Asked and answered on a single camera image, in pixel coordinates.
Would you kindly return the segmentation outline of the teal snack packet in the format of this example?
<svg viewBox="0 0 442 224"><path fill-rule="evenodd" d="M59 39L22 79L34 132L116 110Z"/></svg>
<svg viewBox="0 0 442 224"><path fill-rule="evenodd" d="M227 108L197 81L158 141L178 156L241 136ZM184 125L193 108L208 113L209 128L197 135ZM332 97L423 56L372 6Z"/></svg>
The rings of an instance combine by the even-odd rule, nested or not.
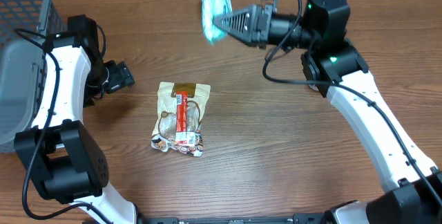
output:
<svg viewBox="0 0 442 224"><path fill-rule="evenodd" d="M216 15L232 11L231 0L201 0L202 1L202 32L206 40L214 45L224 39L226 33L216 27L213 18Z"/></svg>

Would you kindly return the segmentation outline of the brown snack bag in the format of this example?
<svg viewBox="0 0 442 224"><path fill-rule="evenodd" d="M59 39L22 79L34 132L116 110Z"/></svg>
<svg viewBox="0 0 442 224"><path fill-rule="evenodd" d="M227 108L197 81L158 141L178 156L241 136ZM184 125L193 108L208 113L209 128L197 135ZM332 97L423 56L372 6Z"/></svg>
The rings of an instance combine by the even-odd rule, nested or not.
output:
<svg viewBox="0 0 442 224"><path fill-rule="evenodd" d="M187 131L195 134L195 146L177 145L176 133L176 93L188 92ZM157 91L157 122L151 135L151 146L167 152L172 149L180 153L200 157L203 154L202 120L211 87L207 84L161 82Z"/></svg>

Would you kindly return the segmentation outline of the red white snack bar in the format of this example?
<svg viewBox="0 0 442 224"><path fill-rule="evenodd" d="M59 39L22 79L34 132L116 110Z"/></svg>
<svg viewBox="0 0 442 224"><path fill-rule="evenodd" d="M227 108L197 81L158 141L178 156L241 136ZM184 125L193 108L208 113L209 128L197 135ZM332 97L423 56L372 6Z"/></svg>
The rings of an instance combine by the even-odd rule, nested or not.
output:
<svg viewBox="0 0 442 224"><path fill-rule="evenodd" d="M188 92L178 91L176 93L176 133L175 142L177 145L194 147L195 146L195 134L192 131L187 131L187 102Z"/></svg>

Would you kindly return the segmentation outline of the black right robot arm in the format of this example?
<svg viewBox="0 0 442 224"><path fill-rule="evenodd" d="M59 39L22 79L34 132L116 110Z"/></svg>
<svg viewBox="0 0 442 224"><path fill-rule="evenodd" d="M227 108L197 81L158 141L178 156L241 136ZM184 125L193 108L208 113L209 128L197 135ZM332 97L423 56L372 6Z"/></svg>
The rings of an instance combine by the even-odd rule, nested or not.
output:
<svg viewBox="0 0 442 224"><path fill-rule="evenodd" d="M412 141L382 98L369 66L346 36L347 0L306 0L297 15L277 5L216 15L213 25L252 47L302 50L304 84L346 119L375 166L383 195L352 200L295 223L440 223L441 170Z"/></svg>

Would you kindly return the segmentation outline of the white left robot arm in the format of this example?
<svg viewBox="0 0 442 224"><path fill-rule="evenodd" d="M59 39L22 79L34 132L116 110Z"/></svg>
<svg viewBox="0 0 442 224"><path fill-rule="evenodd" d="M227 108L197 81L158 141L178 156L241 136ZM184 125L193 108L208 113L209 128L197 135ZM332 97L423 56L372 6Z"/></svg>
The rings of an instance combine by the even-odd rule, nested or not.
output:
<svg viewBox="0 0 442 224"><path fill-rule="evenodd" d="M95 97L135 83L124 62L104 61L103 34L93 19L77 15L66 32L33 42L46 65L44 89L31 128L16 133L14 147L26 169L23 210L35 220L79 208L95 223L146 221L110 183L106 156L83 123Z"/></svg>

